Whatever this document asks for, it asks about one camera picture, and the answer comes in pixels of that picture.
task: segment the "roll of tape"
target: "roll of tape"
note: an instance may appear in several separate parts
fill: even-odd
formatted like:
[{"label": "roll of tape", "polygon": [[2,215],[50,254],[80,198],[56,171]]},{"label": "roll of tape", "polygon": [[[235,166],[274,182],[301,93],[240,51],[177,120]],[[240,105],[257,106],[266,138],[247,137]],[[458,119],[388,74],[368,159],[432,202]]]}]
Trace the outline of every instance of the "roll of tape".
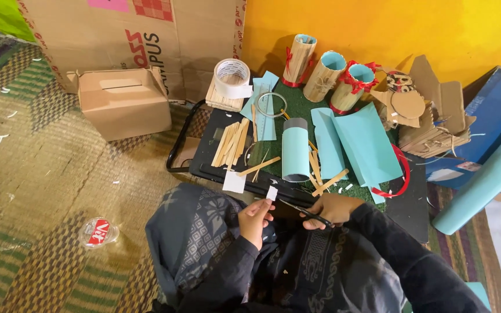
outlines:
[{"label": "roll of tape", "polygon": [[252,95],[249,67],[237,59],[225,59],[214,68],[216,91],[227,99],[248,98]]}]

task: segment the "left hand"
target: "left hand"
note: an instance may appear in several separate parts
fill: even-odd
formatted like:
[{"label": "left hand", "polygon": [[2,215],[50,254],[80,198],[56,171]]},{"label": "left hand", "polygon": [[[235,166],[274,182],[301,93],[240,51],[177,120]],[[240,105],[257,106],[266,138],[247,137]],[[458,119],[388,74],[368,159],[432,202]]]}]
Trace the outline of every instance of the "left hand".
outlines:
[{"label": "left hand", "polygon": [[274,217],[268,211],[274,209],[275,206],[272,205],[272,200],[262,199],[239,212],[241,236],[255,245],[259,251],[262,248],[262,228],[268,226],[268,221],[274,220]]}]

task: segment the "light blue cardboard tube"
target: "light blue cardboard tube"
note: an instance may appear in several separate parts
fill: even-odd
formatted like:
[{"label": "light blue cardboard tube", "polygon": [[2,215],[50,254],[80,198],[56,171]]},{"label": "light blue cardboard tube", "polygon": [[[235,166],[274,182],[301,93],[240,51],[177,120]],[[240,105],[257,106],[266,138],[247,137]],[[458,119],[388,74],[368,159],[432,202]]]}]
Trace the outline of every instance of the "light blue cardboard tube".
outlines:
[{"label": "light blue cardboard tube", "polygon": [[436,216],[433,225],[451,235],[482,210],[501,191],[501,145]]},{"label": "light blue cardboard tube", "polygon": [[285,181],[308,181],[308,127],[300,117],[283,123],[282,178]]}]

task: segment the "white paper square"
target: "white paper square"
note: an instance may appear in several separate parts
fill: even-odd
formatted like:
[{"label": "white paper square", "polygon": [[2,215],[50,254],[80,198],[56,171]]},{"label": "white paper square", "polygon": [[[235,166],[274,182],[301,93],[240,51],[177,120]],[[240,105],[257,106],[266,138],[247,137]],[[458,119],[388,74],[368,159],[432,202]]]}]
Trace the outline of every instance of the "white paper square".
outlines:
[{"label": "white paper square", "polygon": [[231,172],[230,170],[226,172],[226,178],[223,181],[222,190],[233,191],[236,193],[243,193],[245,191],[245,181],[247,180],[247,175],[239,177],[238,172]]},{"label": "white paper square", "polygon": [[270,185],[270,189],[268,189],[268,194],[266,195],[266,199],[270,199],[275,201],[275,197],[278,196],[278,189],[274,188],[274,186]]}]

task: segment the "cardboard circle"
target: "cardboard circle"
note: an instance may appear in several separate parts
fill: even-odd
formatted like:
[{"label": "cardboard circle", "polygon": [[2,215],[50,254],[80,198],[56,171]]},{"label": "cardboard circle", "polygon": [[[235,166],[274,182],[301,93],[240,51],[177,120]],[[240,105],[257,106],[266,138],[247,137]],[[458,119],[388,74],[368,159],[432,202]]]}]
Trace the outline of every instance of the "cardboard circle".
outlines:
[{"label": "cardboard circle", "polygon": [[394,111],[408,119],[420,117],[425,110],[424,100],[416,91],[394,92],[390,103]]}]

